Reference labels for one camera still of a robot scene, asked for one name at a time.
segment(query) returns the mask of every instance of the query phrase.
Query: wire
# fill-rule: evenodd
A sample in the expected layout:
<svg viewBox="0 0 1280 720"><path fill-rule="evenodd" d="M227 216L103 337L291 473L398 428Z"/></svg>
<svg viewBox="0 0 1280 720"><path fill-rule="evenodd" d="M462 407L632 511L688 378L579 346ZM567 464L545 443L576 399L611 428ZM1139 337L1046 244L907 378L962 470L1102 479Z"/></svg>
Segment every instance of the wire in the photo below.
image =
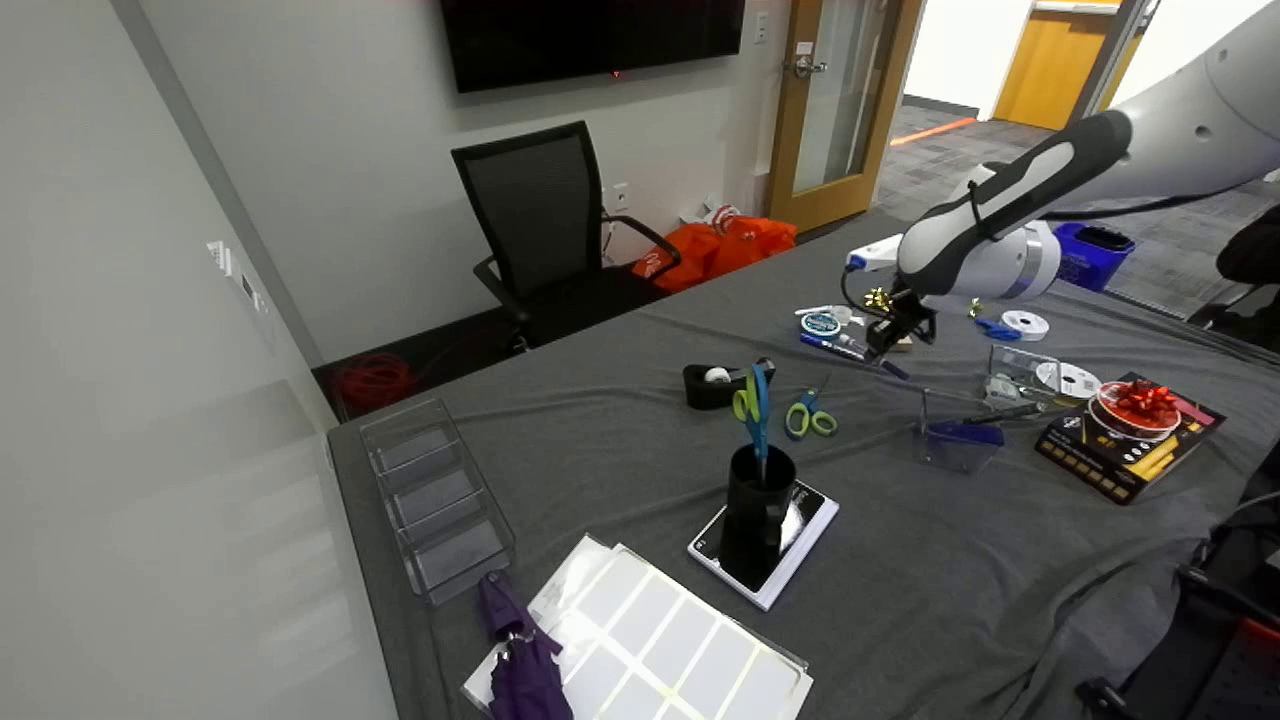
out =
<svg viewBox="0 0 1280 720"><path fill-rule="evenodd" d="M1244 506L1231 510L1231 517L1225 517L1221 526L1231 526L1235 517L1261 510L1261 506L1276 506L1280 493L1261 493L1261 498L1248 498Z"/></svg>
<svg viewBox="0 0 1280 720"><path fill-rule="evenodd" d="M984 230L984 211L975 210L975 182L970 182L970 211L974 211L974 230L975 230L975 236L989 236L989 230Z"/></svg>
<svg viewBox="0 0 1280 720"><path fill-rule="evenodd" d="M845 305L858 307L858 313L865 313L865 318L882 318L882 313L872 313L869 305L860 305L860 300L851 295L848 277L858 277L858 273L839 269L839 295L845 295Z"/></svg>
<svg viewBox="0 0 1280 720"><path fill-rule="evenodd" d="M1135 216L1135 211L1160 211L1160 210L1181 210L1181 203L1201 203L1225 194L1235 194L1253 182L1227 185L1227 190L1214 190L1214 194L1198 194L1198 195L1160 195L1153 203L1130 203L1130 210L1096 210L1096 211L1046 211L1042 221L1107 221L1107 216Z"/></svg>

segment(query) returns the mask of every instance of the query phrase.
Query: tape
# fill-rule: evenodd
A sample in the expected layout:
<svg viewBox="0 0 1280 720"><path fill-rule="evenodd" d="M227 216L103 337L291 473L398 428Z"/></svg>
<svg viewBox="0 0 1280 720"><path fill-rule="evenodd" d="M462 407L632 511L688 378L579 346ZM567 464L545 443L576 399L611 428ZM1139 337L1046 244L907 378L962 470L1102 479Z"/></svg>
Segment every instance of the tape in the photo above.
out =
<svg viewBox="0 0 1280 720"><path fill-rule="evenodd" d="M1081 365L1038 365L1038 382L1074 399L1092 399L1096 391L1106 391L1106 382L1096 382Z"/></svg>
<svg viewBox="0 0 1280 720"><path fill-rule="evenodd" d="M1038 318L1038 313L1008 307L1008 313L1000 313L1000 323L1016 328L1022 340L1046 340L1049 337L1049 322Z"/></svg>
<svg viewBox="0 0 1280 720"><path fill-rule="evenodd" d="M705 374L705 386L733 386L733 374L717 365Z"/></svg>
<svg viewBox="0 0 1280 720"><path fill-rule="evenodd" d="M839 337L848 323L865 323L865 318L839 305L796 307L796 322L810 337Z"/></svg>

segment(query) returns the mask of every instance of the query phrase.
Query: white wall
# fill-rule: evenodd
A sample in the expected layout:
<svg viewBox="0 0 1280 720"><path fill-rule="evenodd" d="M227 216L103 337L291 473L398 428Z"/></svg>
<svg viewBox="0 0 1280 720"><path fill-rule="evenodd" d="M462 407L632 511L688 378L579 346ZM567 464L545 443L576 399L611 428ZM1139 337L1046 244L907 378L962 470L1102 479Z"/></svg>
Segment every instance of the white wall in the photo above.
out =
<svg viewBox="0 0 1280 720"><path fill-rule="evenodd" d="M112 7L6 0L0 97L0 717L387 720L319 391Z"/></svg>
<svg viewBox="0 0 1280 720"><path fill-rule="evenodd" d="M1170 73L1184 70L1198 61L1210 46L1227 38L1241 22L1261 12L1269 0L1160 0L1160 12L1135 48L1119 87L1115 103L1130 97L1160 83Z"/></svg>
<svg viewBox="0 0 1280 720"><path fill-rule="evenodd" d="M770 166L788 0L745 56L457 97L436 0L140 0L319 349L340 360L492 307L450 150L588 121L608 185L672 223Z"/></svg>
<svg viewBox="0 0 1280 720"><path fill-rule="evenodd" d="M989 121L1028 12L1031 0L928 0L906 93L966 103Z"/></svg>

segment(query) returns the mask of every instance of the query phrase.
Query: doorway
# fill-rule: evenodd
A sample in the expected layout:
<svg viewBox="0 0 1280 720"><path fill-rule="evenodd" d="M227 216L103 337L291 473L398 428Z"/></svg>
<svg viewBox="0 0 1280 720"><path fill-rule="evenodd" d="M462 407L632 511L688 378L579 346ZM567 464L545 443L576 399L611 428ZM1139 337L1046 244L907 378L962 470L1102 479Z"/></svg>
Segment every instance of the doorway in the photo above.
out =
<svg viewBox="0 0 1280 720"><path fill-rule="evenodd" d="M1063 127L1113 103L1157 0L1038 0L997 121Z"/></svg>
<svg viewBox="0 0 1280 720"><path fill-rule="evenodd" d="M925 0L796 0L770 216L823 230L869 211Z"/></svg>

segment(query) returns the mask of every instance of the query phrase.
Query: table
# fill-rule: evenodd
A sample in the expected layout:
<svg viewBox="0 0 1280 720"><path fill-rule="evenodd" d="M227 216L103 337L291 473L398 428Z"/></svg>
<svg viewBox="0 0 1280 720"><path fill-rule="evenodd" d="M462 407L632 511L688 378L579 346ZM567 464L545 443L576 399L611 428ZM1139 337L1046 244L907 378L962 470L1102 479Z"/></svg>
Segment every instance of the table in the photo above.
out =
<svg viewBox="0 0 1280 720"><path fill-rule="evenodd" d="M1042 423L1016 423L981 478L954 478L918 461L911 391L796 346L792 307L839 295L845 253L848 239L812 239L387 414L450 414L514 529L523 592L583 531L630 544L806 656L818 677L806 717L1078 714L1078 682L1125 682L1160 641L1173 567L1276 443L1276 357L1061 285L1023 305L1054 322L1046 354L1102 378L1149 374L1227 423L1130 510L1038 456ZM685 407L681 370L758 357L780 365L775 404L827 386L823 407L839 415L831 439L780 439L839 517L770 616L685 557L745 436L728 414ZM897 365L970 391L984 357L974 323L946 318L941 340ZM334 461L400 717L478 717L457 694L488 649L478 599L436 612L412 599L361 443L368 420L334 434Z"/></svg>

